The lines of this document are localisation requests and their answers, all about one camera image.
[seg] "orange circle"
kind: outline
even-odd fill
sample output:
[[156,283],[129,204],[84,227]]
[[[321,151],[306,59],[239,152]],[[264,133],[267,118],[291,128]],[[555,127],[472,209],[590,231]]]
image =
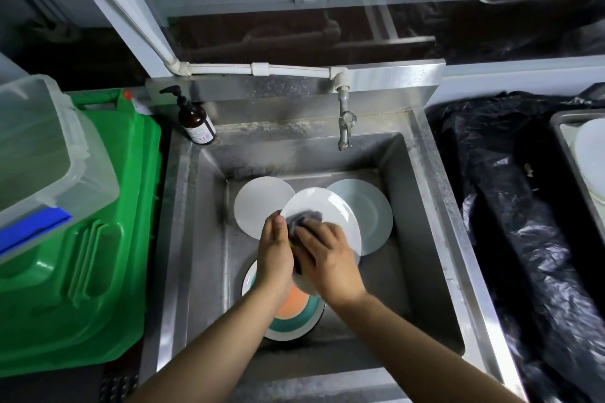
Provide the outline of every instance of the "orange circle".
[[288,320],[299,315],[308,303],[308,295],[302,292],[296,285],[292,284],[292,290],[288,299],[279,308],[275,318]]

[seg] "black plastic bag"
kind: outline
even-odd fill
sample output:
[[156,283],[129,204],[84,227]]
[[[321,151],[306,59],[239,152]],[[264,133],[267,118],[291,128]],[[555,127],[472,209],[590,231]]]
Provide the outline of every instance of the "black plastic bag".
[[605,323],[586,289],[602,298],[605,251],[548,127],[556,111],[605,107],[586,97],[517,92],[429,115],[528,393],[549,402],[605,401]]

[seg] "person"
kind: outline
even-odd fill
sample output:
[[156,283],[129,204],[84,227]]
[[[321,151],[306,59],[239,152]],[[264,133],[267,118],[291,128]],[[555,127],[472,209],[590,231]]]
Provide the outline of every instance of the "person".
[[307,220],[291,249],[284,217],[269,216],[246,295],[152,376],[129,403],[215,403],[228,398],[287,299],[294,257],[315,288],[369,346],[414,403],[522,400],[366,291],[342,229]]

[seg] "sink basin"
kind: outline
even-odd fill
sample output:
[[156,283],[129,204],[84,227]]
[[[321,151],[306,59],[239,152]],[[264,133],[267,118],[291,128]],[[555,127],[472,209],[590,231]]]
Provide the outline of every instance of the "sink basin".
[[[383,111],[393,101],[385,94],[372,105]],[[245,111],[237,102],[212,103],[213,121],[219,123],[219,139],[212,146],[201,148],[178,131],[172,134],[141,380],[240,298],[258,247],[233,217],[233,201],[246,182],[276,176],[299,191],[353,178],[380,188],[393,209],[389,240],[359,264],[367,290],[523,395],[422,108],[360,112],[353,146],[340,152],[337,101],[330,107],[318,98],[301,98],[301,118],[292,115],[291,98],[246,102]],[[352,95],[352,108],[360,102]],[[303,338],[288,343],[263,339],[232,398],[335,395],[337,401],[405,397],[327,307]]]

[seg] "clear plastic bin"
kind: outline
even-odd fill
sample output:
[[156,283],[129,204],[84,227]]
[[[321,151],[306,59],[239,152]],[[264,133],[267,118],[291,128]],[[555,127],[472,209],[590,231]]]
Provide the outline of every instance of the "clear plastic bin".
[[0,263],[114,201],[99,133],[56,81],[0,86]]

